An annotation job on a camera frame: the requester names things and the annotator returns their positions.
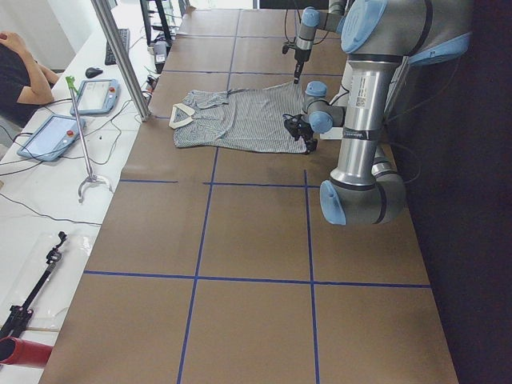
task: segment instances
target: red cup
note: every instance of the red cup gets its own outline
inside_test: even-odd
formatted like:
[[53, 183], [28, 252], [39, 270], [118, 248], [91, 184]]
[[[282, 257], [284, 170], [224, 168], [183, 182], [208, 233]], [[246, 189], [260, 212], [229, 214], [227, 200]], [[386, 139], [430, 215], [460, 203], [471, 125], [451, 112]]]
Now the red cup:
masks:
[[0, 340], [0, 364], [44, 368], [52, 346], [8, 336]]

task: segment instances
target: tablet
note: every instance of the tablet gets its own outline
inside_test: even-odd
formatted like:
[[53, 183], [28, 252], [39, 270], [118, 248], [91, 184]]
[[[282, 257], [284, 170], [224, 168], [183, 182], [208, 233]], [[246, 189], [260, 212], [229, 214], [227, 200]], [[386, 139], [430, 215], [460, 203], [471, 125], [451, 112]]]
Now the tablet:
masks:
[[[117, 80], [84, 80], [78, 90], [78, 112], [82, 116], [109, 114], [118, 101], [118, 94]], [[70, 113], [74, 116], [74, 107]]]
[[[86, 124], [81, 119], [82, 127]], [[80, 135], [76, 118], [52, 114], [18, 150], [18, 155], [52, 162]]]

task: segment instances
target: person's hand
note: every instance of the person's hand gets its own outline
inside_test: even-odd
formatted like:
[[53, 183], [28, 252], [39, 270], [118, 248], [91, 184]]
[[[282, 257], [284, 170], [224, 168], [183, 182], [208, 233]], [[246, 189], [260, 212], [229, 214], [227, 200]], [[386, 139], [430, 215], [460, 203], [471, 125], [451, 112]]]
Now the person's hand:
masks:
[[0, 44], [6, 46], [13, 52], [19, 54], [20, 56], [28, 52], [25, 42], [19, 36], [19, 34], [16, 34], [15, 32], [9, 32], [6, 30], [0, 32]]

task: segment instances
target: keyboard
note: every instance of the keyboard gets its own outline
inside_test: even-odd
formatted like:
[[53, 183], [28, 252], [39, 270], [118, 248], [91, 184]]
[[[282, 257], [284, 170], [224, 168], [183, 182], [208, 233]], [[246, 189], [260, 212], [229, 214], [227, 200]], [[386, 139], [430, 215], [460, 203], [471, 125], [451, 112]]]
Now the keyboard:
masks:
[[[118, 32], [119, 37], [121, 38], [121, 42], [125, 47], [126, 52], [128, 53], [128, 50], [130, 49], [130, 30], [127, 28], [119, 28]], [[115, 64], [114, 52], [112, 52], [112, 48], [110, 47], [109, 42], [106, 42], [105, 65], [112, 66], [113, 64]]]

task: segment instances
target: gray striped cloth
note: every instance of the gray striped cloth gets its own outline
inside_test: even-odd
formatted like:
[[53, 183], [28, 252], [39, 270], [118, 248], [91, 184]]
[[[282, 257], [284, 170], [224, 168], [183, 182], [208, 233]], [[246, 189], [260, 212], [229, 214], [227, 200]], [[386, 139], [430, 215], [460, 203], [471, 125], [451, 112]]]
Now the gray striped cloth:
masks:
[[[192, 90], [183, 104], [195, 110], [193, 121], [176, 129], [174, 144], [178, 148], [221, 146], [254, 152], [304, 153], [304, 141], [294, 141], [282, 117], [300, 114], [302, 101], [300, 85], [292, 82], [263, 90]], [[174, 122], [186, 117], [179, 110]]]

